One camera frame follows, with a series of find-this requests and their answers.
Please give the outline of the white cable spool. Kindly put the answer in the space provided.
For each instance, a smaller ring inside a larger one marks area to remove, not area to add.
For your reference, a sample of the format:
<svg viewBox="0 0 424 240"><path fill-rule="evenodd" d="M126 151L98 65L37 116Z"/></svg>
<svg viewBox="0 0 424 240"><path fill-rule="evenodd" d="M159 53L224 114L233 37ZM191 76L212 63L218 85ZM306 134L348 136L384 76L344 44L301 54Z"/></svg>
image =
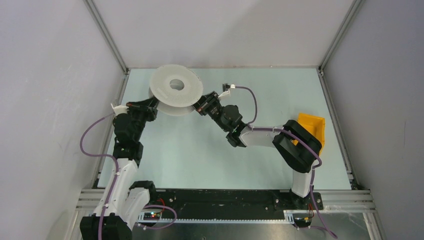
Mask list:
<svg viewBox="0 0 424 240"><path fill-rule="evenodd" d="M204 86L189 68L168 64L158 67L149 80L149 95L159 100L158 111L169 116L185 116L203 95Z"/></svg>

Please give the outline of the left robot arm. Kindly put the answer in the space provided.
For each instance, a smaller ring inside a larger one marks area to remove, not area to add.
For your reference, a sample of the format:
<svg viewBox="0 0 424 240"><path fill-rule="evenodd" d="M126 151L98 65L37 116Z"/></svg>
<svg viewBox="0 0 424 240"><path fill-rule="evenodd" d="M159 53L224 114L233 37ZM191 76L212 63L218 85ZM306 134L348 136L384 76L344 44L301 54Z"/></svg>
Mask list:
<svg viewBox="0 0 424 240"><path fill-rule="evenodd" d="M114 169L92 215L80 222L82 239L130 240L142 209L156 206L153 182L136 182L134 177L144 149L140 138L146 123L156 119L158 104L159 100L151 97L112 108L114 148L104 157L112 159Z"/></svg>

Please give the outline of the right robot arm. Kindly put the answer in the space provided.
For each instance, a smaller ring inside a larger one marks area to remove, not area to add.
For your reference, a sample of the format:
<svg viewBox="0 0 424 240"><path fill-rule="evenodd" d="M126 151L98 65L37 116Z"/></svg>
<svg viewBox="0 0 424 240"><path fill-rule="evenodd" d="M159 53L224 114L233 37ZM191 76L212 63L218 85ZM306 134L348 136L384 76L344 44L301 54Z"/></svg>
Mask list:
<svg viewBox="0 0 424 240"><path fill-rule="evenodd" d="M245 123L237 105L221 104L216 92L203 95L194 103L194 110L209 116L227 135L233 147L269 147L278 151L292 169L291 204L304 209L314 196L315 170L322 165L320 153L324 147L321 135L305 128L299 120L289 119L273 127Z"/></svg>

